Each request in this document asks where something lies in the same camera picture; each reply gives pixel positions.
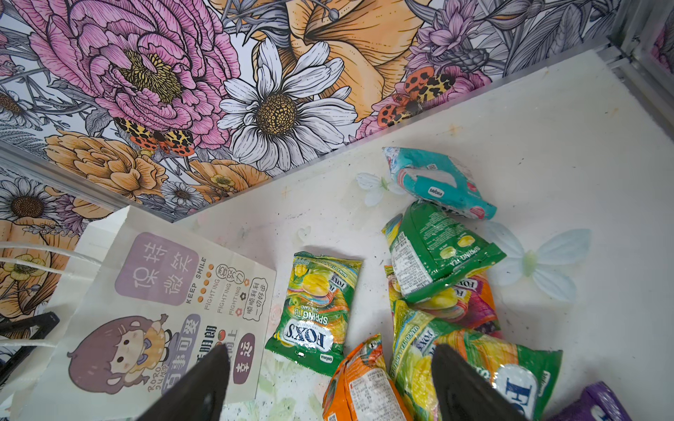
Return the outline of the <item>orange snack packet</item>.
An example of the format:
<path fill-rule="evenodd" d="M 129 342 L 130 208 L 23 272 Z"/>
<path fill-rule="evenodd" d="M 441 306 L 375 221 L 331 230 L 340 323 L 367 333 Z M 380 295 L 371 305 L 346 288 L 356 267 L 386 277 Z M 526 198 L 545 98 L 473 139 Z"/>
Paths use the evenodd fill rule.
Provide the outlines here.
<path fill-rule="evenodd" d="M 327 421 L 412 419 L 386 371 L 379 333 L 365 340 L 340 364 L 328 384 L 322 409 Z"/>

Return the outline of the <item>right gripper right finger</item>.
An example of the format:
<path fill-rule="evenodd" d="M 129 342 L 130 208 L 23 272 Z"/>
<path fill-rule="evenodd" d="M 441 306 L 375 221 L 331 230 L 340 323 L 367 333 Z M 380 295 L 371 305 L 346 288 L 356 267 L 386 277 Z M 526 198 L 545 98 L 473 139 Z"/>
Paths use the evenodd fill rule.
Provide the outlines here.
<path fill-rule="evenodd" d="M 526 421 L 458 352 L 438 345 L 431 375 L 443 421 Z"/>

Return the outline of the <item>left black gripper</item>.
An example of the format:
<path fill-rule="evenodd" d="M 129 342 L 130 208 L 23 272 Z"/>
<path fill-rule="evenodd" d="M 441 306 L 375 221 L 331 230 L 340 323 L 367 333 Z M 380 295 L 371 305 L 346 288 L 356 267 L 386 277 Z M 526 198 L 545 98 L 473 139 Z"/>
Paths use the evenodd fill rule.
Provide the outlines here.
<path fill-rule="evenodd" d="M 10 376 L 38 347 L 54 347 L 47 336 L 60 324 L 54 312 L 19 321 L 1 323 L 1 384 Z"/>

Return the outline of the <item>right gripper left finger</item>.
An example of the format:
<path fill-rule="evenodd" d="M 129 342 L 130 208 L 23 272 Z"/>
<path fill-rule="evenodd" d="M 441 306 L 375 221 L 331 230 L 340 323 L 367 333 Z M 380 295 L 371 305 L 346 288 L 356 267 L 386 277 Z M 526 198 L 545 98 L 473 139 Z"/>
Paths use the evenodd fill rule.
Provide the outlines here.
<path fill-rule="evenodd" d="M 230 372 L 227 348 L 214 347 L 137 420 L 220 420 Z"/>

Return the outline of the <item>white printed paper bag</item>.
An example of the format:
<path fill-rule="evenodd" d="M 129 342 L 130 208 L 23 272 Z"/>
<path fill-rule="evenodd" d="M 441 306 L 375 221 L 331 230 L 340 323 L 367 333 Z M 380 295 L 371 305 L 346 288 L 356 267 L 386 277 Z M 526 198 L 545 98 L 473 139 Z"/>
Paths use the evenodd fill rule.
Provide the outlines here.
<path fill-rule="evenodd" d="M 47 307 L 58 325 L 5 385 L 11 419 L 138 417 L 219 347 L 226 403 L 253 400 L 275 279 L 137 208 L 91 223 Z"/>

